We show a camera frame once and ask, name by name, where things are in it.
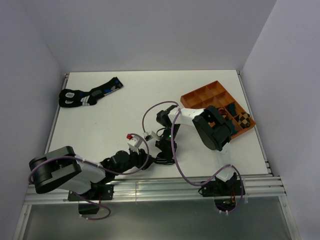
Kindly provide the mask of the black white striped sock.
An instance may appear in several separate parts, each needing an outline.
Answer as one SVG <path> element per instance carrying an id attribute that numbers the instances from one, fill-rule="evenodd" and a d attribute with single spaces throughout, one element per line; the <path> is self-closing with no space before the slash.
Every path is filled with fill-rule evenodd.
<path id="1" fill-rule="evenodd" d="M 155 158 L 154 163 L 157 165 L 162 165 L 162 166 L 170 166 L 170 165 L 174 165 L 175 161 L 173 159 L 167 159 L 162 155 L 158 155 Z"/>

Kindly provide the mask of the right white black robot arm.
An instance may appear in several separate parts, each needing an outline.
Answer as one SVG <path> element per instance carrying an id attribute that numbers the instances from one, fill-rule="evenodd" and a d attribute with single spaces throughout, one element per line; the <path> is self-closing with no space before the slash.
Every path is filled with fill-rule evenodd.
<path id="1" fill-rule="evenodd" d="M 219 194 L 227 195 L 236 186 L 237 171 L 231 165 L 230 141 L 232 128 L 214 106 L 201 109 L 179 108 L 172 105 L 156 115 L 156 121 L 164 127 L 162 136 L 155 142 L 160 149 L 158 156 L 167 163 L 178 166 L 175 137 L 181 125 L 195 127 L 202 143 L 212 150 L 221 170 L 213 183 Z"/>

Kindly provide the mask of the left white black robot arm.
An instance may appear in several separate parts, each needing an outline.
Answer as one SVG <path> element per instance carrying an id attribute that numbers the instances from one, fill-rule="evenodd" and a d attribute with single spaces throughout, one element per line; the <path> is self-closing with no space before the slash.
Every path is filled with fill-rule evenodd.
<path id="1" fill-rule="evenodd" d="M 118 151 L 101 162 L 91 162 L 76 155 L 71 146 L 65 146 L 35 157 L 29 162 L 29 183 L 37 194 L 56 189 L 75 192 L 86 200 L 96 197 L 100 188 L 119 175 L 130 175 L 129 170 L 146 170 L 156 159 L 144 149 Z"/>

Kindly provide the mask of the orange compartment tray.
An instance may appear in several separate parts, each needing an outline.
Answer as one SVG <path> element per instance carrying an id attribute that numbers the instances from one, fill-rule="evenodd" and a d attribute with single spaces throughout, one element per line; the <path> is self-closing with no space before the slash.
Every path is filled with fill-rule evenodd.
<path id="1" fill-rule="evenodd" d="M 213 106 L 217 110 L 218 108 L 225 108 L 230 103 L 235 103 L 236 116 L 232 116 L 228 110 L 227 123 L 230 125 L 230 121 L 235 125 L 238 133 L 232 135 L 231 138 L 234 139 L 241 134 L 247 132 L 256 126 L 255 120 L 251 117 L 249 112 L 245 111 L 244 108 L 232 97 L 232 95 L 223 87 L 219 81 L 214 81 L 191 92 L 188 92 L 180 97 L 180 102 L 185 108 L 191 109 L 204 109 L 208 106 Z M 238 124 L 238 117 L 241 112 L 246 112 L 250 115 L 251 125 L 247 128 L 242 128 Z"/>

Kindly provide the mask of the dark teal rolled sock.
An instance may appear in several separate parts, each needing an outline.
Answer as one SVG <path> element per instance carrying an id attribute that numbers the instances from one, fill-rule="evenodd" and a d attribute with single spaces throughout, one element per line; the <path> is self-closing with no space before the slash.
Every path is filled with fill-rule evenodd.
<path id="1" fill-rule="evenodd" d="M 227 105 L 225 107 L 227 109 L 227 111 L 234 117 L 237 115 L 237 111 L 236 111 L 236 105 L 235 103 L 230 103 L 229 105 Z"/>

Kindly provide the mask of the black blue sport sock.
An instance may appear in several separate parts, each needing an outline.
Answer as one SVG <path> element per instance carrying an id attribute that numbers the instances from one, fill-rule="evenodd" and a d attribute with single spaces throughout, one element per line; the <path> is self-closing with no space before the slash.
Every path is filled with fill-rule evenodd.
<path id="1" fill-rule="evenodd" d="M 59 93 L 59 106 L 62 108 L 76 108 L 81 106 L 93 106 L 98 100 L 123 88 L 124 85 L 117 77 L 108 82 L 92 88 L 90 91 L 63 89 Z"/>

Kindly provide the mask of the aluminium frame rail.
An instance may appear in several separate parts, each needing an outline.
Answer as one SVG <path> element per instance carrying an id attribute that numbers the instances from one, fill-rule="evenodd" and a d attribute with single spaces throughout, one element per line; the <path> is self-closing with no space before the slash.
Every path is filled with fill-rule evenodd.
<path id="1" fill-rule="evenodd" d="M 112 77 L 124 88 L 101 104 L 59 109 L 46 150 L 71 144 L 80 156 L 97 161 L 116 152 L 129 131 L 141 133 L 144 112 L 179 101 L 181 95 L 214 81 L 249 110 L 236 70 L 163 70 L 72 72 L 64 81 L 71 89 L 89 89 Z M 235 212 L 220 214 L 211 197 L 180 176 L 174 166 L 156 166 L 114 183 L 104 220 L 81 219 L 77 203 L 65 190 L 37 194 L 29 186 L 14 233 L 16 240 L 299 240 L 286 191 L 273 176 L 257 129 L 231 143 L 232 161 L 248 191 Z"/>

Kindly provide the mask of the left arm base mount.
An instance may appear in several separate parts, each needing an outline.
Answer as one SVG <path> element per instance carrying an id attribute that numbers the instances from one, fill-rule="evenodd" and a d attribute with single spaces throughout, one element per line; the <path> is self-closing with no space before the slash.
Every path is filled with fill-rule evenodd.
<path id="1" fill-rule="evenodd" d="M 113 199 L 114 194 L 114 185 L 113 184 L 104 184 L 96 185 L 91 190 L 84 194 L 75 194 L 74 192 L 69 192 L 67 200 L 69 202 L 75 201 L 109 201 Z"/>

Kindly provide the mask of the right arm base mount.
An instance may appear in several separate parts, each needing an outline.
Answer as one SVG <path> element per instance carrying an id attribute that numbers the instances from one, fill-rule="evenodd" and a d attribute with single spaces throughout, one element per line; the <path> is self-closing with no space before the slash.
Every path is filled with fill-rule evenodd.
<path id="1" fill-rule="evenodd" d="M 203 197 L 240 197 L 245 195 L 246 191 L 242 187 L 240 180 L 236 180 L 232 184 L 213 180 L 201 186 L 198 193 Z"/>

